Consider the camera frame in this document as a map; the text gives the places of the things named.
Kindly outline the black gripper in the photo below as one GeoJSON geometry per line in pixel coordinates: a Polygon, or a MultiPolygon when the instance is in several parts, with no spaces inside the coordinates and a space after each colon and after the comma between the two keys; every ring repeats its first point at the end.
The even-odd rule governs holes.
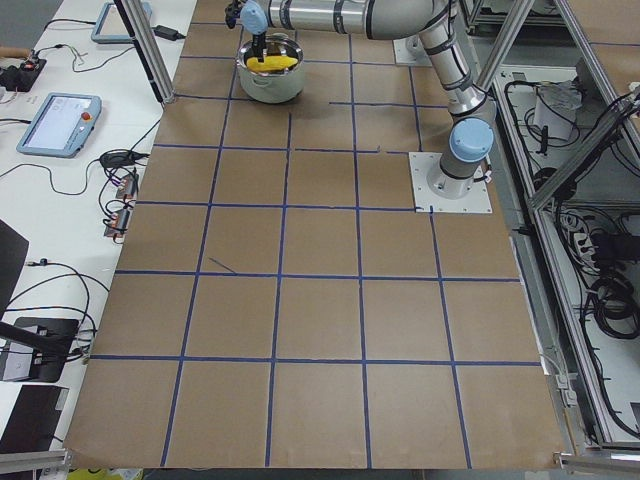
{"type": "MultiPolygon", "coordinates": [[[[225,23],[228,28],[235,28],[240,19],[241,10],[245,4],[244,0],[231,0],[225,7],[225,23]]],[[[252,35],[251,48],[253,56],[257,62],[263,63],[265,56],[265,33],[252,35]]]]}

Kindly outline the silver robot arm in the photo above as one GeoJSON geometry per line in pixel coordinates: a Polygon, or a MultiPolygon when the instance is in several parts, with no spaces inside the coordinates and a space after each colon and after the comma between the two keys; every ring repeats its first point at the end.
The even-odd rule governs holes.
{"type": "Polygon", "coordinates": [[[467,195],[479,164],[490,152],[494,132],[484,88],[475,84],[457,41],[453,1],[232,1],[225,8],[228,28],[242,25],[251,36],[239,64],[256,77],[289,74],[301,60],[269,48],[271,28],[362,34],[369,40],[416,36],[448,97],[453,119],[448,146],[429,170],[436,195],[457,200],[467,195]]]}

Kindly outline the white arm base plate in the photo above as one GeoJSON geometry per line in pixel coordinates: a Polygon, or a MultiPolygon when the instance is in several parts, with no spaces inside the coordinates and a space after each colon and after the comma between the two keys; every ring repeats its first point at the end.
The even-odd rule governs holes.
{"type": "Polygon", "coordinates": [[[422,41],[418,35],[393,41],[395,63],[400,66],[432,67],[422,41]]]}
{"type": "Polygon", "coordinates": [[[441,169],[441,156],[438,152],[409,153],[414,209],[420,213],[491,214],[487,184],[475,181],[482,169],[477,167],[468,179],[454,179],[441,169]]]}

